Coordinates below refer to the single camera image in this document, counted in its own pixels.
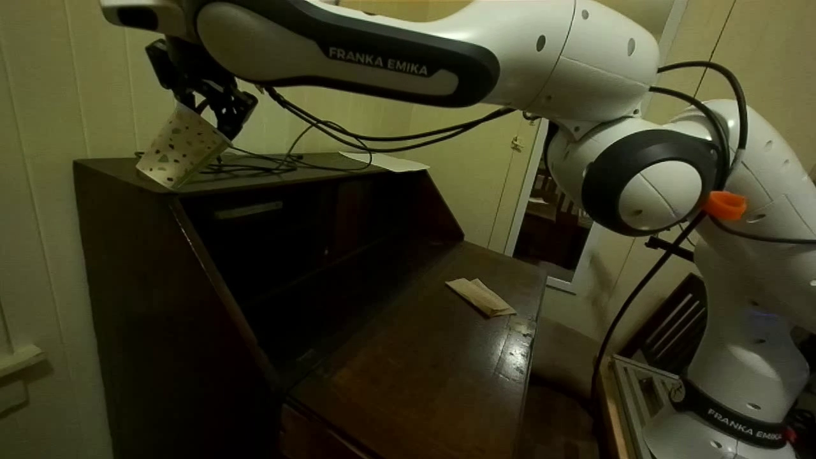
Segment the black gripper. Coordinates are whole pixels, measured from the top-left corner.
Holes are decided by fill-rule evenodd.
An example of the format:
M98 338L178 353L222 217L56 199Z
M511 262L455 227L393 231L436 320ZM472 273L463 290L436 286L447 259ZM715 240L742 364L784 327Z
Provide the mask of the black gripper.
M218 129L235 140L259 106L259 97L243 92L203 46L181 38L155 38L147 46L153 74L184 106L203 115L212 110Z

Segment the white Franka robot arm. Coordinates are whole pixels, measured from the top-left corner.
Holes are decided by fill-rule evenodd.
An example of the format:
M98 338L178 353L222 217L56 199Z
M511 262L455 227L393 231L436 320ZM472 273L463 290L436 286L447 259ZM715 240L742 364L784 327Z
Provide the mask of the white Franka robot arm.
M245 78L269 95L331 87L555 123L549 167L598 225L630 236L681 225L700 236L706 329L669 409L645 429L654 459L797 459L787 418L810 379L793 336L816 324L813 180L739 97L645 119L665 63L628 14L600 0L470 0L424 22L334 0L101 0L101 9L155 32L177 92Z

